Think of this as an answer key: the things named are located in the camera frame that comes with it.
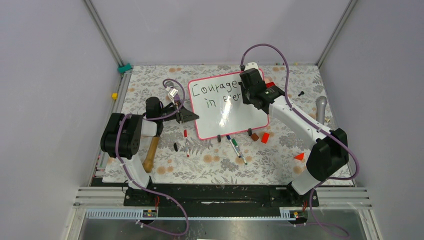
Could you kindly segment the pink framed whiteboard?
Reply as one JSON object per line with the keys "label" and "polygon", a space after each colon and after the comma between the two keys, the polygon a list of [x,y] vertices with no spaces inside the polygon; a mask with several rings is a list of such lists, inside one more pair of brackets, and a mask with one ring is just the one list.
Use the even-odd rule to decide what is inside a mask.
{"label": "pink framed whiteboard", "polygon": [[266,127],[266,113],[252,104],[244,104],[239,82],[240,72],[193,79],[187,89],[200,140],[216,138]]}

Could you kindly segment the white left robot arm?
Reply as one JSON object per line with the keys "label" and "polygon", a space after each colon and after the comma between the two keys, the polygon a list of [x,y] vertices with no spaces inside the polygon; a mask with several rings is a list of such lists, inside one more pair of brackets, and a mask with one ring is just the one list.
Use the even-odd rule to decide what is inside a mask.
{"label": "white left robot arm", "polygon": [[175,120],[181,124],[198,120],[200,117],[186,109],[181,100],[163,105],[159,98],[149,97],[145,103],[143,114],[125,115],[113,112],[100,139],[100,148],[109,157],[119,161],[127,176],[128,186],[134,190],[138,189],[136,199],[142,205],[148,206],[154,202],[155,192],[148,187],[152,182],[151,177],[138,155],[141,137],[152,138],[145,159],[150,169],[164,129],[163,122]]}

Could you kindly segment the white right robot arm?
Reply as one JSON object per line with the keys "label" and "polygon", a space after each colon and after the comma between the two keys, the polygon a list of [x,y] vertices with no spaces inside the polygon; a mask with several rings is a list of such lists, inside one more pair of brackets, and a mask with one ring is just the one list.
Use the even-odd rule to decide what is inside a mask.
{"label": "white right robot arm", "polygon": [[289,183],[286,193],[287,201],[299,206],[311,189],[348,163],[347,134],[340,128],[332,130],[304,114],[290,101],[286,91],[275,85],[267,86],[258,69],[245,69],[239,76],[243,103],[284,123],[310,149],[306,170]]}

